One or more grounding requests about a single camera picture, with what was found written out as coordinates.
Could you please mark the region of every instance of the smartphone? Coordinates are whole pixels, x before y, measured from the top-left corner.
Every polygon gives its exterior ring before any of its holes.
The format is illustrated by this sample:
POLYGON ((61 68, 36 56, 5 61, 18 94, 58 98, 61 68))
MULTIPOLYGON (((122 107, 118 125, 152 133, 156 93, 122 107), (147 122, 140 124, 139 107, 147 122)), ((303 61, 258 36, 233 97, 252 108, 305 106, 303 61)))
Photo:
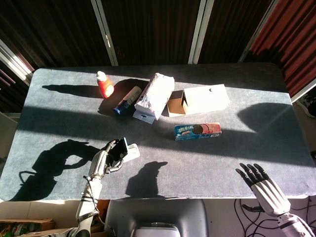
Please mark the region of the smartphone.
POLYGON ((109 151, 107 157, 107 165, 115 167, 127 155, 127 142, 126 138, 122 137, 119 142, 109 151))

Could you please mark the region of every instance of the floor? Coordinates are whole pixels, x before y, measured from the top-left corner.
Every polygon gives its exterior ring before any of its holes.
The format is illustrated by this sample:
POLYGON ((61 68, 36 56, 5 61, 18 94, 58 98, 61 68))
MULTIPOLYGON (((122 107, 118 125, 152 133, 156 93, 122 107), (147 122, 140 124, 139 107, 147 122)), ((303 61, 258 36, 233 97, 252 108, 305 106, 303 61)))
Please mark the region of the floor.
MULTIPOLYGON (((316 140, 314 139, 316 134, 316 119, 309 118, 305 116, 303 110, 297 106, 293 105, 297 118, 299 120, 301 129, 304 133, 306 143, 310 151, 316 150, 316 140)), ((211 236, 216 237, 243 237, 244 232, 242 226, 234 211, 234 199, 205 199, 205 207, 207 211, 207 220, 209 224, 209 233, 211 236)), ((306 207, 308 199, 291 199, 292 208, 304 208, 300 211, 291 210, 291 213, 297 214, 306 219, 306 207)), ((247 205, 257 205, 257 200, 255 199, 243 199, 242 204, 247 205)), ((43 202, 43 201, 32 201, 32 202, 5 202, 0 201, 0 219, 4 218, 26 218, 26 219, 40 219, 40 218, 53 218, 56 222, 56 228, 68 228, 77 225, 75 220, 75 214, 77 211, 79 201, 76 200, 66 200, 66 201, 55 201, 55 202, 43 202)), ((316 204, 316 196, 311 197, 310 205, 316 204)), ((308 221, 309 223, 316 220, 316 206, 309 208, 308 221)), ((236 209, 241 218, 244 226, 248 226, 250 221, 242 213, 239 200, 236 202, 236 209)), ((256 219, 257 213, 245 214, 251 219, 256 219)), ((261 220, 270 219, 268 215, 262 213, 260 218, 256 221, 257 224, 261 220)), ((262 224, 263 227, 273 228, 276 226, 274 221, 265 221, 262 224)), ((252 225, 247 230, 247 235, 254 232, 256 226, 252 225)), ((258 228, 258 233, 261 233, 267 237, 279 237, 282 236, 280 229, 267 230, 258 228)))

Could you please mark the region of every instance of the table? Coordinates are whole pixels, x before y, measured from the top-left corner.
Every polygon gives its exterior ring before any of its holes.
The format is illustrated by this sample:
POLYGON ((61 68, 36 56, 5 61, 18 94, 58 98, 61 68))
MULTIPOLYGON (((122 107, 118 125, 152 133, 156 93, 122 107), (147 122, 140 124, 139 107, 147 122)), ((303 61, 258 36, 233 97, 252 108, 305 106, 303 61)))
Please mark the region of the table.
POLYGON ((269 63, 39 69, 0 179, 4 200, 80 199, 93 155, 125 136, 141 157, 102 180, 101 199, 246 198, 253 193, 235 172, 258 163, 288 196, 315 195, 316 169, 280 70, 269 63), (102 70, 116 84, 103 100, 102 70), (153 125, 115 116, 112 108, 156 72, 175 89, 224 83, 223 111, 169 118, 153 125), (174 141, 175 125, 220 122, 217 138, 174 141))

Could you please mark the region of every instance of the orange bottle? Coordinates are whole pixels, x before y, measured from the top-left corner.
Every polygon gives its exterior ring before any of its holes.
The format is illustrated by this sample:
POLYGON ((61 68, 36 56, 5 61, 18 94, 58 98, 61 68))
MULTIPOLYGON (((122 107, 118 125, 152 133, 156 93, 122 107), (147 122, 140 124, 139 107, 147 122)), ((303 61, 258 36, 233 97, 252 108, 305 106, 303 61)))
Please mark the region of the orange bottle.
POLYGON ((97 81, 99 90, 103 98, 109 98, 114 92, 113 82, 110 81, 109 77, 104 72, 98 71, 97 81))

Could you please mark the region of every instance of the cardboard box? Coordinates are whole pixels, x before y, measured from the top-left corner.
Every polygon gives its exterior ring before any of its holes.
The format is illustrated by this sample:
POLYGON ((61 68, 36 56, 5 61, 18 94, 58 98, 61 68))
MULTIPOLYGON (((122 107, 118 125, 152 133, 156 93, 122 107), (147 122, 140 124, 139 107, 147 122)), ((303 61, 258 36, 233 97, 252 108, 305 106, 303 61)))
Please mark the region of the cardboard box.
POLYGON ((40 224, 40 230, 46 231, 53 229, 55 227, 55 223, 53 219, 40 219, 40 220, 33 220, 33 219, 0 219, 1 223, 35 223, 40 224))
POLYGON ((173 91, 167 103, 169 117, 192 115, 225 109, 229 104, 223 84, 173 91))
POLYGON ((54 228, 52 219, 1 219, 0 236, 19 236, 32 231, 45 231, 54 228))
MULTIPOLYGON (((63 233, 68 229, 70 229, 70 228, 30 232, 28 234, 21 235, 21 237, 42 237, 42 236, 47 236, 47 235, 51 235, 51 234, 55 234, 55 233, 63 233)), ((102 223, 91 226, 91 229, 90 229, 91 237, 104 237, 104 236, 106 236, 106 233, 103 232, 103 230, 104 230, 104 225, 102 223)))

